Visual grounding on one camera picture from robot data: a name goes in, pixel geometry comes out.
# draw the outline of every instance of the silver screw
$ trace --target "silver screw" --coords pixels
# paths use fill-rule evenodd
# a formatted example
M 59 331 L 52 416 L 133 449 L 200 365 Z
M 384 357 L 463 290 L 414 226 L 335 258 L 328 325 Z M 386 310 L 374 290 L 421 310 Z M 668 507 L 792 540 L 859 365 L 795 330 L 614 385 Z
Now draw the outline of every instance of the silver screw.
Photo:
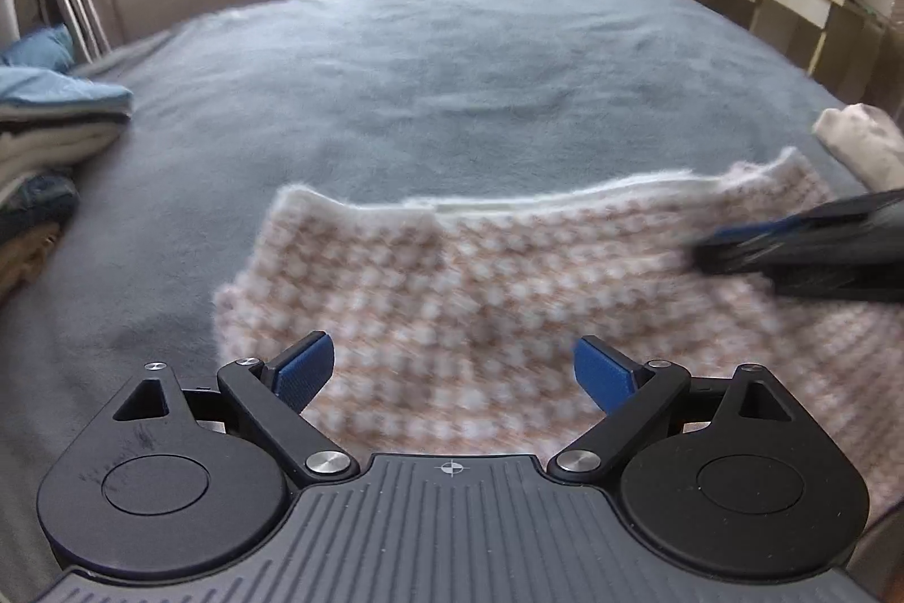
M 556 465 L 568 472 L 596 470 L 601 462 L 599 455 L 589 450 L 566 450 L 556 458 Z
M 309 455 L 305 465 L 309 471 L 318 475 L 335 475 L 351 466 L 351 457 L 337 450 L 321 450 L 319 453 Z

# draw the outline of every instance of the light blue folded cloth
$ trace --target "light blue folded cloth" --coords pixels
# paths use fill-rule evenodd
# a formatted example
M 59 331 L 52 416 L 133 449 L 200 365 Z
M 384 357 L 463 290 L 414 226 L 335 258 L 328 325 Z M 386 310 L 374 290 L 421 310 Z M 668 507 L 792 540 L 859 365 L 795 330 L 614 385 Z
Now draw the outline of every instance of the light blue folded cloth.
M 0 67 L 0 122 L 40 125 L 92 114 L 123 121 L 132 110 L 132 93 L 122 85 L 93 83 L 39 67 Z

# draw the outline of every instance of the blue pillow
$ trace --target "blue pillow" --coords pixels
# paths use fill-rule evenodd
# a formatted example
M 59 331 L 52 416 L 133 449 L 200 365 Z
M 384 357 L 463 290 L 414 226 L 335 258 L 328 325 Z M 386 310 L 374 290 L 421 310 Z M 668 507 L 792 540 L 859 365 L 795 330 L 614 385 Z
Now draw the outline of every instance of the blue pillow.
M 38 67 L 0 67 L 0 122 L 78 118 L 128 120 L 132 94 L 122 85 L 93 83 Z
M 0 55 L 0 64 L 69 72 L 75 64 L 75 49 L 69 29 L 63 26 L 38 29 L 22 37 Z

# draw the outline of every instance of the blue rubber pad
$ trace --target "blue rubber pad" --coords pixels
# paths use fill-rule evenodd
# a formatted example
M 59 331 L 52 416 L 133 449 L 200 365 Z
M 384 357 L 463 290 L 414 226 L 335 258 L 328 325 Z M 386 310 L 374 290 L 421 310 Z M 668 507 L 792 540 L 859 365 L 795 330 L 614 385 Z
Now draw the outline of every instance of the blue rubber pad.
M 323 335 L 275 371 L 272 389 L 277 398 L 300 412 L 333 375 L 333 341 Z
M 581 338 L 574 347 L 575 379 L 607 414 L 634 395 L 639 388 L 639 372 L 643 371 L 641 366 L 617 350 L 612 350 L 612 353 L 607 355 L 586 338 Z

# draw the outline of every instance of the circular cap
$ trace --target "circular cap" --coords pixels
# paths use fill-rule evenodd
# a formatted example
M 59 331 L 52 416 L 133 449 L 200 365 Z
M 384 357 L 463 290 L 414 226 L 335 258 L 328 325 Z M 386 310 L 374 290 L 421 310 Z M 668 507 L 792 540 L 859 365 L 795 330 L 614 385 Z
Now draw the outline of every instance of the circular cap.
M 160 516 L 194 504 L 207 492 L 209 483 L 205 468 L 187 457 L 149 454 L 113 468 L 101 489 L 119 511 Z
M 599 468 L 599 455 L 589 450 L 566 450 L 556 457 L 556 465 L 568 472 L 589 472 Z
M 334 475 L 351 466 L 351 457 L 337 450 L 321 450 L 319 453 L 309 455 L 305 465 L 309 471 L 318 475 Z
M 755 454 L 713 460 L 699 471 L 697 483 L 713 504 L 738 513 L 785 511 L 803 495 L 803 478 L 794 468 Z

